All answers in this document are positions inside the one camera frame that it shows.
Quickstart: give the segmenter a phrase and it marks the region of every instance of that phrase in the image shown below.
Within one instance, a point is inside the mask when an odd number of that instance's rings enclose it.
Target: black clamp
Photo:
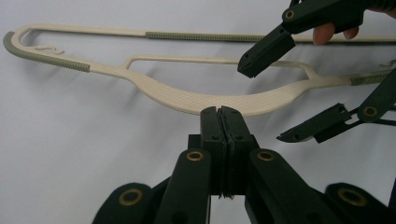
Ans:
[[[381,119],[388,111],[396,111],[396,68],[378,85],[366,100],[352,111],[342,104],[334,105],[300,125],[282,133],[277,139],[295,143],[312,137],[321,143],[363,123],[396,126],[396,120]],[[354,114],[358,120],[346,124]]]
[[[311,189],[282,156],[259,145],[242,115],[229,107],[201,112],[201,134],[189,136],[172,175],[154,188],[114,190],[93,224],[204,224],[211,196],[245,195],[251,223],[396,223],[389,207],[357,187]]]
[[[360,26],[368,7],[396,8],[395,0],[292,0],[282,14],[282,23],[248,50],[240,59],[238,72],[255,77],[280,59],[295,43],[291,35],[332,22],[335,32]]]

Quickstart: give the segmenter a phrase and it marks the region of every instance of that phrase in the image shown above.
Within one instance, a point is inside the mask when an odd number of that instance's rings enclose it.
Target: beige plastic hanger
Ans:
[[[315,73],[312,67],[306,63],[276,62],[273,63],[272,66],[295,67],[303,69],[306,72],[308,79],[297,81],[272,91],[250,95],[209,95],[191,91],[183,91],[167,86],[151,77],[131,71],[129,68],[135,61],[238,64],[239,60],[161,55],[135,55],[127,59],[124,64],[120,66],[107,65],[64,56],[63,51],[59,51],[53,46],[24,46],[21,43],[22,37],[33,30],[95,35],[127,35],[147,38],[194,39],[212,41],[258,41],[262,38],[262,35],[179,33],[114,28],[94,28],[72,25],[31,24],[17,29],[15,32],[9,32],[3,39],[6,49],[18,57],[75,69],[82,72],[94,72],[112,77],[123,78],[131,81],[139,90],[141,90],[154,101],[175,110],[196,115],[199,115],[200,112],[207,107],[221,107],[222,105],[226,105],[240,111],[243,116],[260,115],[291,103],[294,99],[307,90],[343,85],[377,83],[380,82],[390,72],[390,69],[388,69],[367,74],[357,74],[342,77],[322,77]],[[298,42],[312,42],[311,37],[303,35],[297,35],[294,37],[294,39]],[[341,42],[344,40],[341,38],[335,38],[333,41]],[[395,43],[396,36],[363,36],[355,39],[354,41]]]

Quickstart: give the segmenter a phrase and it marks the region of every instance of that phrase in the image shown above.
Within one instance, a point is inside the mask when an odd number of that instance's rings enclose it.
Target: gray rubber grip strip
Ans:
[[[361,86],[380,83],[388,75],[369,76],[369,77],[353,77],[350,79],[351,86]]]
[[[146,37],[152,39],[258,42],[263,38],[263,35],[207,35],[207,34],[146,32]]]
[[[76,62],[65,60],[65,59],[52,58],[49,56],[35,54],[32,52],[26,52],[21,49],[17,49],[14,45],[12,45],[12,42],[11,42],[11,38],[14,34],[15,34],[14,32],[8,32],[3,38],[4,47],[11,54],[13,54],[17,57],[23,58],[23,59],[27,59],[27,60],[31,60],[31,61],[35,61],[35,62],[39,62],[39,63],[48,63],[48,64],[52,64],[55,66],[78,70],[81,72],[87,72],[87,73],[90,72],[90,65],[86,64],[86,63],[76,63]]]

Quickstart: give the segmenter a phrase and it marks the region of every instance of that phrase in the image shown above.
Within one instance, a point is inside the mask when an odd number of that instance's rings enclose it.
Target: rivet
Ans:
[[[294,11],[293,10],[289,10],[286,12],[285,14],[286,19],[292,19],[294,17]]]
[[[135,194],[133,200],[127,199],[128,194]],[[132,206],[142,201],[143,192],[140,189],[127,189],[119,197],[119,203],[124,206]]]
[[[338,197],[344,202],[358,207],[363,207],[367,204],[367,199],[354,189],[341,188],[338,190]]]
[[[204,158],[204,153],[199,151],[192,151],[187,154],[189,161],[200,161]]]
[[[363,109],[363,113],[367,117],[374,117],[378,113],[378,111],[373,106],[366,106]]]
[[[257,154],[257,158],[262,161],[273,161],[275,156],[270,152],[262,151]]]

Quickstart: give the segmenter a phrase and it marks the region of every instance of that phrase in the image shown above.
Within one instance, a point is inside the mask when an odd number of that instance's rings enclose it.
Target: hand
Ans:
[[[378,8],[370,8],[372,11],[383,12],[396,19],[396,8],[393,10],[383,10]],[[322,45],[327,43],[334,35],[335,27],[332,23],[326,23],[314,28],[314,44]],[[352,39],[359,32],[359,27],[352,28],[344,31],[344,37],[346,39]]]

